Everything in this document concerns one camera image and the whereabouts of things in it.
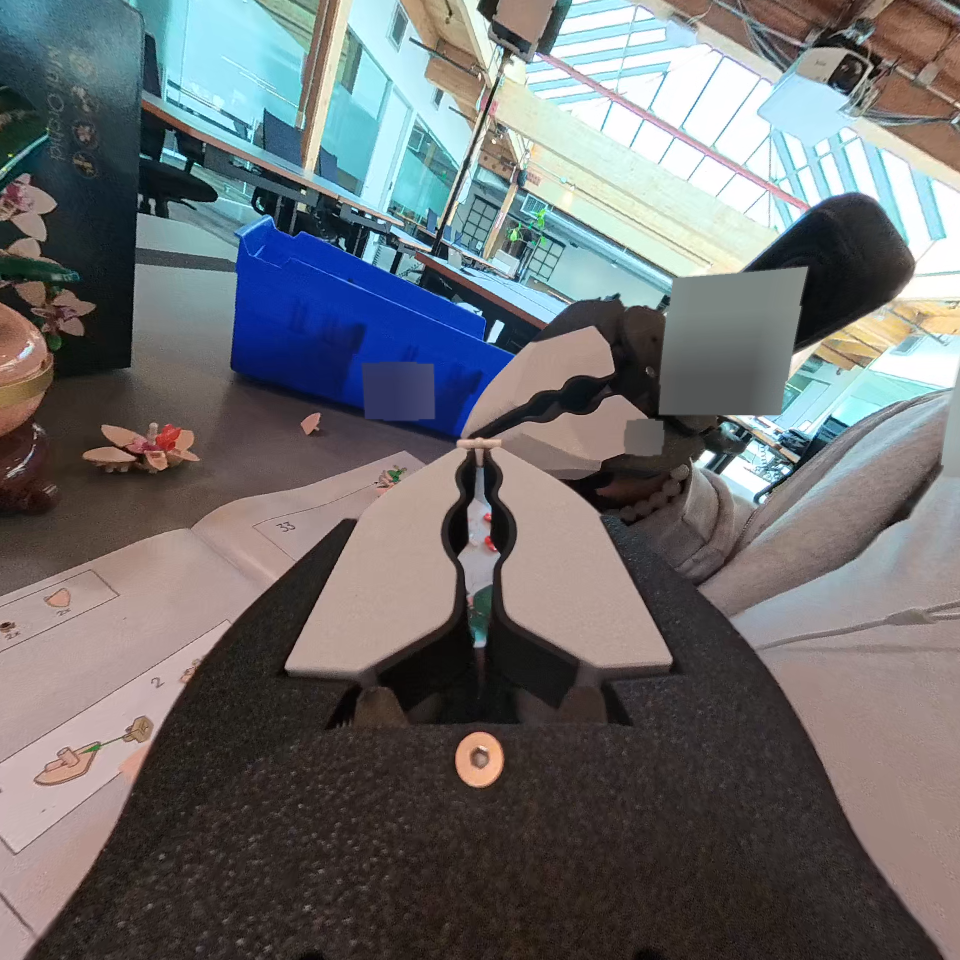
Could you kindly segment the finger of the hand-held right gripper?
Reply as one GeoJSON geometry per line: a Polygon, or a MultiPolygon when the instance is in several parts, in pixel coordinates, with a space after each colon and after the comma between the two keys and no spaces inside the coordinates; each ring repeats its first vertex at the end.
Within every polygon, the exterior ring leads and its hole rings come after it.
{"type": "Polygon", "coordinates": [[[501,448],[557,479],[597,474],[619,457],[663,453],[666,427],[625,397],[604,397],[585,414],[563,412],[545,422],[525,421],[498,436],[501,448]]]}
{"type": "Polygon", "coordinates": [[[596,327],[526,344],[482,392],[462,439],[492,439],[525,422],[582,412],[616,373],[611,345],[596,327]]]}

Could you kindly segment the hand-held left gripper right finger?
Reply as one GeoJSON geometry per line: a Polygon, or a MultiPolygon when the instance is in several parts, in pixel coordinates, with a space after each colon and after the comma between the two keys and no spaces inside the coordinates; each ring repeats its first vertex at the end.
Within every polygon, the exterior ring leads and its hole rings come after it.
{"type": "Polygon", "coordinates": [[[673,656],[601,516],[503,448],[484,456],[498,553],[486,665],[508,682],[666,675],[673,656]]]}

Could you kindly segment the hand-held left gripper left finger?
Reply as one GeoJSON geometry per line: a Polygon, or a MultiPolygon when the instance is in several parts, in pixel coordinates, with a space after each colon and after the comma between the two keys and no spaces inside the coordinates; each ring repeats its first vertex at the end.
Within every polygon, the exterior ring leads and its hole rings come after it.
{"type": "Polygon", "coordinates": [[[466,627],[459,562],[474,455],[456,448],[380,496],[348,535],[285,662],[293,677],[373,682],[466,627]]]}

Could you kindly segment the grey desk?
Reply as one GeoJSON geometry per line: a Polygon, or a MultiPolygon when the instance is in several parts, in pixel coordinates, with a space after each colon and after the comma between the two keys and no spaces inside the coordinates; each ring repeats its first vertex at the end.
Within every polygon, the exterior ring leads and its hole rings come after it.
{"type": "MultiPolygon", "coordinates": [[[[225,271],[136,268],[134,370],[54,386],[57,448],[102,420],[172,421],[202,463],[149,480],[78,466],[54,520],[2,521],[2,591],[22,590],[235,501],[306,487],[294,411],[227,370],[225,271]]],[[[550,881],[546,863],[484,865],[500,787],[453,771],[453,726],[344,726],[356,693],[287,678],[286,646],[332,563],[314,547],[226,629],[150,744],[112,831],[23,958],[667,958],[634,943],[620,876],[550,881]],[[481,811],[457,823],[450,797],[481,811]]]]}

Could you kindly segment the green potted plant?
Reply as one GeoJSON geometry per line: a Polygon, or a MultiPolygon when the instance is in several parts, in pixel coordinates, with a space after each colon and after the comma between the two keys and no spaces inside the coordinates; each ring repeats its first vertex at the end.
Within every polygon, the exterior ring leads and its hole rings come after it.
{"type": "Polygon", "coordinates": [[[548,207],[535,210],[534,216],[527,221],[516,222],[507,233],[506,253],[517,261],[532,257],[536,249],[541,246],[546,228],[546,212],[548,207]]]}

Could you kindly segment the black office chair headrest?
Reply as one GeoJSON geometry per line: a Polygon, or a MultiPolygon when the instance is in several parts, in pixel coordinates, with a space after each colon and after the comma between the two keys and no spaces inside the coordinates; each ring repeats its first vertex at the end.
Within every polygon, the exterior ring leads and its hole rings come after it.
{"type": "Polygon", "coordinates": [[[742,273],[807,268],[794,352],[893,301],[914,276],[902,234],[872,197],[846,193],[807,210],[742,273]]]}

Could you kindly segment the red ceiling pipe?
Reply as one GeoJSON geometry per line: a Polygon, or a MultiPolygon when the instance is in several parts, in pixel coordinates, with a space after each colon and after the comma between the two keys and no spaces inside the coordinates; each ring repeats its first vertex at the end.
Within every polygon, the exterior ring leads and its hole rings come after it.
{"type": "Polygon", "coordinates": [[[806,212],[810,209],[810,206],[802,199],[797,198],[793,194],[790,194],[781,189],[779,186],[776,186],[769,179],[759,176],[751,171],[747,166],[734,161],[725,154],[714,150],[707,144],[690,136],[683,129],[669,124],[662,117],[630,101],[622,96],[617,90],[613,90],[605,86],[601,81],[597,80],[593,76],[586,75],[578,71],[571,65],[559,60],[557,57],[551,54],[537,54],[536,58],[539,61],[546,63],[546,65],[550,66],[551,68],[558,69],[562,74],[574,80],[576,83],[588,87],[596,94],[606,98],[609,102],[618,105],[623,110],[638,117],[640,120],[652,124],[658,129],[664,131],[666,134],[670,135],[672,138],[677,139],[694,150],[699,151],[704,157],[709,158],[715,163],[723,166],[731,173],[742,177],[744,180],[748,181],[754,186],[758,186],[777,201],[803,212],[806,212]]]}

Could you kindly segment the paper instruction booklet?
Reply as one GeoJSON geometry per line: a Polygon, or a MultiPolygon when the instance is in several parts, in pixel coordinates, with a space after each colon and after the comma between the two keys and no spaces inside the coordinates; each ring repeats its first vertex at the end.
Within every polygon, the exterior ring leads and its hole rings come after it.
{"type": "Polygon", "coordinates": [[[338,523],[422,467],[401,451],[241,499],[2,597],[2,958],[28,954],[90,870],[226,630],[338,523]]]}

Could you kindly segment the blue plastic bin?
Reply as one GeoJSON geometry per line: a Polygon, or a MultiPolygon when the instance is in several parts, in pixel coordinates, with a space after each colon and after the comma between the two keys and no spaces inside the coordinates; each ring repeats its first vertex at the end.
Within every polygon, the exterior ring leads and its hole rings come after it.
{"type": "Polygon", "coordinates": [[[414,423],[458,437],[514,358],[482,316],[269,216],[236,237],[231,367],[246,378],[361,409],[366,366],[415,364],[398,387],[424,392],[432,373],[434,414],[414,423]]]}

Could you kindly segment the assembled toy brick orchid flower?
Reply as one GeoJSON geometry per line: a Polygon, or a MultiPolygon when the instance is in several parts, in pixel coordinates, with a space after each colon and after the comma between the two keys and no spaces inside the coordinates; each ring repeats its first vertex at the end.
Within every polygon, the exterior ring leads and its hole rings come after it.
{"type": "Polygon", "coordinates": [[[139,470],[159,474],[184,463],[198,463],[193,452],[195,435],[191,430],[152,422],[142,435],[109,424],[101,426],[106,446],[84,451],[82,459],[106,474],[126,474],[139,470]]]}

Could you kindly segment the person's grey hoodie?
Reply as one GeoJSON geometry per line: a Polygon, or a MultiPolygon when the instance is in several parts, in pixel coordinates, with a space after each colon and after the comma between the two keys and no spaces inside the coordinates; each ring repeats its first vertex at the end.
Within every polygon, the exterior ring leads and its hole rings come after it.
{"type": "Polygon", "coordinates": [[[847,428],[755,509],[700,590],[786,694],[870,859],[958,958],[959,620],[755,649],[959,603],[954,390],[847,428]]]}

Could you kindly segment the wooden pillar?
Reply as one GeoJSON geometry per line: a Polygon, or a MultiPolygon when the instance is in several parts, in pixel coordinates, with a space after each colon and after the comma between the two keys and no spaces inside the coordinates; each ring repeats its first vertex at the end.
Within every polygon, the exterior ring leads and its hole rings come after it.
{"type": "Polygon", "coordinates": [[[353,6],[353,1],[318,1],[296,113],[296,124],[301,129],[301,165],[311,174],[316,171],[319,162],[323,132],[353,6]]]}

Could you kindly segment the pink toy flower pot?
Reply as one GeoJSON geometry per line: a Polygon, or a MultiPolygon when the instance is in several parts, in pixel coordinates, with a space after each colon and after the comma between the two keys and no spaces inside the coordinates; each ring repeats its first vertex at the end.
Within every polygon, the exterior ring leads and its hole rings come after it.
{"type": "Polygon", "coordinates": [[[53,381],[53,359],[40,330],[1,305],[1,513],[41,515],[60,493],[50,440],[36,413],[53,381]]]}

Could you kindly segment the black office chair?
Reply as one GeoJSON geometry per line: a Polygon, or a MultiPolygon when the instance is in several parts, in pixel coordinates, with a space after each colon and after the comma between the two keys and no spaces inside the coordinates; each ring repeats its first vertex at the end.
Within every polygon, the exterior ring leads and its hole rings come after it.
{"type": "Polygon", "coordinates": [[[215,203],[219,198],[216,189],[191,172],[195,162],[203,161],[204,149],[200,140],[169,126],[150,111],[141,110],[138,212],[167,219],[171,202],[188,208],[193,203],[215,203]],[[183,169],[162,160],[168,132],[174,134],[185,157],[183,169]]]}

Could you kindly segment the dark orchid print box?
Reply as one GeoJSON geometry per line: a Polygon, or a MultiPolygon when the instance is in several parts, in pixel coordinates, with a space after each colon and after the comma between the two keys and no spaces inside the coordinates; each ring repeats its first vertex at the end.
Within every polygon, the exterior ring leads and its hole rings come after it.
{"type": "Polygon", "coordinates": [[[131,366],[142,16],[120,1],[3,1],[2,304],[58,378],[131,366]]]}

